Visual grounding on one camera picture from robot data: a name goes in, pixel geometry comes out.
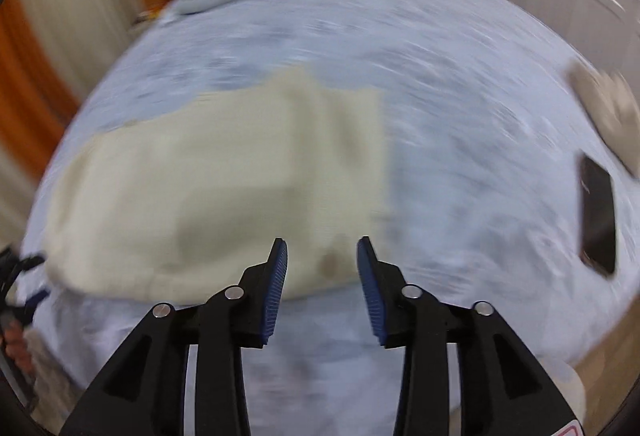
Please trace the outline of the cream knit cardigan red buttons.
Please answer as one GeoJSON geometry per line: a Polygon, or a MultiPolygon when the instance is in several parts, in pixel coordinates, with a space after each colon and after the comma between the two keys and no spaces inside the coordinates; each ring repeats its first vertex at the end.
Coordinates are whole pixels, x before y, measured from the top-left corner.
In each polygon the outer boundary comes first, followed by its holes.
{"type": "Polygon", "coordinates": [[[93,136],[50,197],[48,277],[198,304],[282,239],[286,297],[354,281],[357,242],[382,239],[390,214],[383,102],[292,66],[93,136]]]}

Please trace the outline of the black smartphone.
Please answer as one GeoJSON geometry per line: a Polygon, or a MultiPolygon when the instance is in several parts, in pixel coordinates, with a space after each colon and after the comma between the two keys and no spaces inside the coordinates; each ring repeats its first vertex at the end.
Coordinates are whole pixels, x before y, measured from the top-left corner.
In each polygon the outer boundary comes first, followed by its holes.
{"type": "Polygon", "coordinates": [[[616,270],[617,237],[615,199],[610,174],[591,157],[579,162],[580,227],[579,256],[582,262],[604,278],[616,270]]]}

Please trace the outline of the cream sheer curtain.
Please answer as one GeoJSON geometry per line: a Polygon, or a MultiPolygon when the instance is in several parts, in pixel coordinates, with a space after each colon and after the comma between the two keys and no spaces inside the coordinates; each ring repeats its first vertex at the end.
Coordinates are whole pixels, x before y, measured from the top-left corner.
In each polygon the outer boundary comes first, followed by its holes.
{"type": "MultiPolygon", "coordinates": [[[[141,0],[21,0],[35,38],[78,105],[134,41],[141,0]]],[[[40,178],[1,143],[1,240],[21,240],[40,178]]]]}

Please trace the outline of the blue butterfly bed sheet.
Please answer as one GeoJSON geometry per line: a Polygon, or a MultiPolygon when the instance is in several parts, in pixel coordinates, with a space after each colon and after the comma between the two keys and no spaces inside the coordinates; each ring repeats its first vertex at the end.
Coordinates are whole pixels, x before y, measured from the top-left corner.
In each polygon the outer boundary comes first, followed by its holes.
{"type": "Polygon", "coordinates": [[[384,92],[393,212],[378,252],[448,303],[490,301],[536,354],[574,364],[638,293],[639,196],[570,92],[573,58],[506,0],[241,0],[155,24],[66,131],[24,250],[41,247],[53,185],[96,133],[306,62],[332,87],[384,92]],[[579,256],[582,154],[613,183],[609,279],[579,256]]]}

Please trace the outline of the beige folded cloth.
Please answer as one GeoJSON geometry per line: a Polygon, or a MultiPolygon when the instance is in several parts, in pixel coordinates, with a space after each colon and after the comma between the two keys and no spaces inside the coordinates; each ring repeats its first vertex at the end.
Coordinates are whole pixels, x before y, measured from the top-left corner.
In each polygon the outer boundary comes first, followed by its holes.
{"type": "Polygon", "coordinates": [[[595,70],[576,61],[568,80],[606,146],[632,177],[639,178],[639,104],[621,73],[595,70]]]}

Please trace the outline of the orange curtain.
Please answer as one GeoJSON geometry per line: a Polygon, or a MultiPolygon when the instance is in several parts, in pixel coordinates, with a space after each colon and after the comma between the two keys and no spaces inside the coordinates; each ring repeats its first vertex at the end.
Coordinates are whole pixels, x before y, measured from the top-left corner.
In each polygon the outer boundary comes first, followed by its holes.
{"type": "Polygon", "coordinates": [[[1,3],[0,44],[1,143],[41,178],[79,105],[44,55],[21,0],[1,3]]]}

